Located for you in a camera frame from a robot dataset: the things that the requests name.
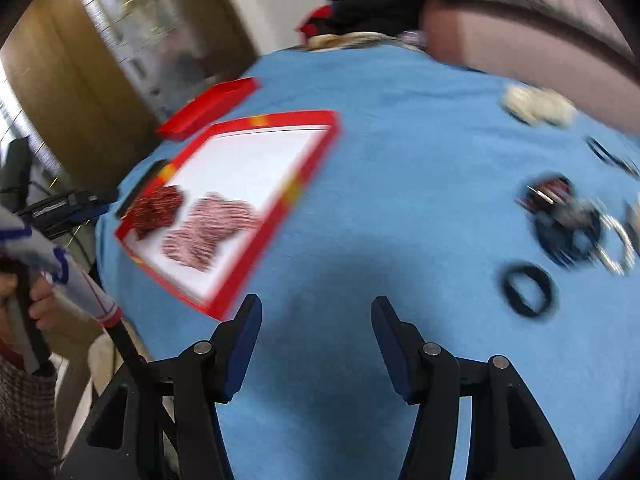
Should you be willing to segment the thick black hair band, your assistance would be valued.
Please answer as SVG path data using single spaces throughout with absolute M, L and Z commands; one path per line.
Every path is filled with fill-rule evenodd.
M 539 266 L 514 262 L 500 274 L 500 292 L 506 304 L 522 318 L 543 318 L 555 307 L 555 284 Z

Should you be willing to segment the dark blue beaded scrunchie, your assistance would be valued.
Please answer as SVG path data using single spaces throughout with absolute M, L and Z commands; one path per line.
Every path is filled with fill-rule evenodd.
M 573 182 L 562 174 L 529 182 L 518 203 L 529 213 L 541 249 L 562 268 L 590 261 L 602 237 L 601 215 L 578 200 Z

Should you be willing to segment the small white scrunchie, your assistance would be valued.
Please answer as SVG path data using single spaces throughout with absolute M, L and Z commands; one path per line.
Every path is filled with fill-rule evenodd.
M 639 202 L 634 204 L 626 203 L 625 207 L 625 231 L 631 241 L 631 246 L 638 256 L 640 256 L 640 209 Z

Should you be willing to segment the red jewelry tray white lining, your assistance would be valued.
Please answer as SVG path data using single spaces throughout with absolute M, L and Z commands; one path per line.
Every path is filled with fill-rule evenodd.
M 167 234 L 164 229 L 140 240 L 130 214 L 122 218 L 115 236 L 128 256 L 171 295 L 222 321 L 339 132 L 340 121 L 332 110 L 296 110 L 217 122 L 163 166 L 142 193 L 152 194 L 164 185 L 178 186 L 184 196 L 178 220 L 184 220 L 192 205 L 208 192 L 242 200 L 257 212 L 258 226 L 221 243 L 206 271 L 165 257 L 160 249 Z

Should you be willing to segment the dark red scrunchie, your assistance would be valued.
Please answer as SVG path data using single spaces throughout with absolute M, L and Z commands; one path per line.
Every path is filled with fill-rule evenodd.
M 144 240 L 156 230 L 171 226 L 183 201 L 183 192 L 177 185 L 162 186 L 139 198 L 131 209 L 138 239 Z

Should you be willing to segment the black smartphone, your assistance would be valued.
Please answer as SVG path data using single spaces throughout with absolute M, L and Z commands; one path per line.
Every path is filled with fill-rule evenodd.
M 130 209 L 132 204 L 136 201 L 136 199 L 141 195 L 144 189 L 152 182 L 160 173 L 168 160 L 166 158 L 159 159 L 156 162 L 153 162 L 151 166 L 145 171 L 145 174 L 140 178 L 140 180 L 136 183 L 136 185 L 129 191 L 126 197 L 122 200 L 122 203 L 119 205 L 118 209 L 114 212 L 114 217 L 118 220 L 124 218 L 126 216 L 127 211 Z

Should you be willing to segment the pink striped scrunchie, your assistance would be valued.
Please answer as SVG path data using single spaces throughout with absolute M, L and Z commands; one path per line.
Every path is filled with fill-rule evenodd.
M 249 203 L 208 193 L 193 205 L 178 229 L 166 235 L 162 254 L 182 266 L 205 272 L 225 240 L 243 230 L 256 228 L 259 221 Z

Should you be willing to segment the blue bed cover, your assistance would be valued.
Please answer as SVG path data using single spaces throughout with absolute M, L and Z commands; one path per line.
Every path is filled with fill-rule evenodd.
M 342 131 L 254 269 L 264 320 L 240 393 L 218 410 L 239 479 L 393 479 L 416 411 L 394 391 L 370 322 L 386 296 L 455 356 L 509 358 L 579 479 L 605 472 L 639 415 L 639 278 L 562 269 L 540 249 L 524 186 L 564 174 L 613 216 L 639 191 L 586 145 L 639 142 L 578 115 L 568 129 L 506 114 L 502 78 L 403 48 L 276 52 L 250 71 L 245 117 L 335 110 Z M 544 269 L 555 307 L 522 318 L 500 292 Z

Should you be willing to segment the wooden glass door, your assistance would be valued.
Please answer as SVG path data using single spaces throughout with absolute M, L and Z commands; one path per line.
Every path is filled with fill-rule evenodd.
M 161 124 L 256 56 L 230 0 L 15 0 L 1 29 L 9 127 L 63 184 L 114 188 Z

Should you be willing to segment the red box lid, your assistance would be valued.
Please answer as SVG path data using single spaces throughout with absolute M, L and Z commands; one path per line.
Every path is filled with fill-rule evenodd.
M 260 88 L 254 77 L 214 84 L 156 128 L 163 140 L 181 142 L 228 114 Z

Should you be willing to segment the large cream scrunchie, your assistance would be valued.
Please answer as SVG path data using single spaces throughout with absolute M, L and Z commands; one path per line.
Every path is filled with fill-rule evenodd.
M 530 126 L 549 124 L 567 128 L 575 119 L 577 110 L 572 101 L 547 88 L 508 84 L 501 106 L 514 118 Z

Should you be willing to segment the patterned beige blanket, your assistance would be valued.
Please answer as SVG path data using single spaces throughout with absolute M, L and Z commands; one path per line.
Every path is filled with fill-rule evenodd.
M 361 49 L 377 44 L 391 44 L 413 51 L 427 50 L 423 32 L 402 32 L 398 37 L 387 36 L 380 32 L 349 32 L 345 35 L 324 34 L 307 40 L 305 50 L 320 52 L 329 50 Z

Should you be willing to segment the pink mattress bolster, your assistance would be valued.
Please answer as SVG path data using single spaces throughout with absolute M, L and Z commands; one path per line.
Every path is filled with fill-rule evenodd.
M 639 135 L 639 66 L 578 29 L 491 2 L 427 0 L 435 60 L 550 88 L 599 122 Z

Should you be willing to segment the black and red clothes pile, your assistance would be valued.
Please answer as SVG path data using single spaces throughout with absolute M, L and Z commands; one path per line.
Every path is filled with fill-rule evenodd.
M 397 37 L 418 30 L 427 0 L 328 0 L 312 10 L 296 30 L 306 44 L 312 37 L 378 32 Z

